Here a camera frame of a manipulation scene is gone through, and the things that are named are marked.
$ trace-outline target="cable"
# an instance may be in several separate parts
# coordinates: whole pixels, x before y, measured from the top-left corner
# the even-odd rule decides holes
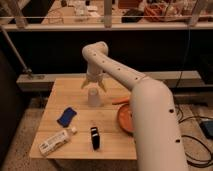
[[[189,116],[187,118],[184,118],[182,120],[179,121],[179,124],[189,120],[189,119],[196,119],[196,118],[199,118],[199,119],[209,119],[209,120],[213,120],[213,118],[210,118],[210,117],[206,117],[206,116]]]
[[[179,79],[177,80],[177,82],[176,82],[174,88],[177,88],[178,85],[180,84],[180,80],[181,80],[182,75],[183,75],[183,69],[184,69],[184,66],[185,66],[185,63],[186,63],[187,56],[188,56],[188,54],[189,54],[190,44],[191,44],[191,32],[190,32],[190,28],[189,28],[189,29],[188,29],[188,41],[187,41],[187,46],[186,46],[186,50],[185,50],[184,57],[183,57],[183,63],[182,63],[182,66],[181,66],[181,68],[180,68],[180,70],[181,70],[180,76],[179,76]]]
[[[182,135],[182,137],[192,139],[192,140],[198,142],[199,144],[201,144],[210,156],[208,160],[201,160],[201,159],[196,159],[196,158],[190,156],[188,153],[185,153],[186,156],[188,158],[190,158],[191,160],[199,162],[199,163],[195,163],[195,162],[187,159],[187,162],[188,162],[189,165],[191,165],[193,167],[197,167],[197,168],[206,168],[206,167],[210,167],[210,166],[213,165],[213,153],[202,141],[200,141],[199,139],[197,139],[193,136],[190,136],[190,135]]]
[[[180,122],[183,119],[184,114],[183,114],[183,111],[182,111],[182,109],[180,107],[180,103],[179,103],[178,99],[175,96],[174,96],[174,101],[176,103],[175,108],[177,109],[177,116],[179,116],[178,122]]]

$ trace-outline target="white cup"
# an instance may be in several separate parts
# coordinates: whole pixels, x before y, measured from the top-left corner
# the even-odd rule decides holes
[[[88,90],[88,105],[91,107],[101,106],[101,99],[97,88],[90,88]]]

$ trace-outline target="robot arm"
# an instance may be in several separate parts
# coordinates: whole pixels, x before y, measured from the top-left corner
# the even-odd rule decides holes
[[[134,138],[140,171],[188,171],[176,118],[173,96],[168,87],[109,57],[104,42],[85,46],[88,62],[85,86],[102,85],[103,70],[131,91]]]

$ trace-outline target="tiled floor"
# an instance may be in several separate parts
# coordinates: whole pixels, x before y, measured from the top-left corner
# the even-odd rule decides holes
[[[191,114],[188,105],[182,105],[184,115]],[[213,110],[206,107],[198,108],[201,115],[205,114],[213,117]],[[10,151],[3,165],[3,171],[55,171],[56,168],[45,159],[30,159],[28,157],[35,132],[41,119],[43,108],[28,108],[20,122],[16,135],[12,142]],[[212,141],[208,142],[211,150],[213,150]],[[134,171],[137,170],[136,161],[104,161],[104,160],[60,160],[61,166],[70,171]],[[190,171],[213,171],[213,166],[207,169],[196,169],[190,167]]]

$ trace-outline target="blue sponge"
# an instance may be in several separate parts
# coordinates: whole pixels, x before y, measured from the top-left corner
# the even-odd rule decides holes
[[[62,125],[63,127],[68,127],[72,118],[77,114],[71,107],[68,107],[64,110],[61,117],[57,120],[57,122]]]

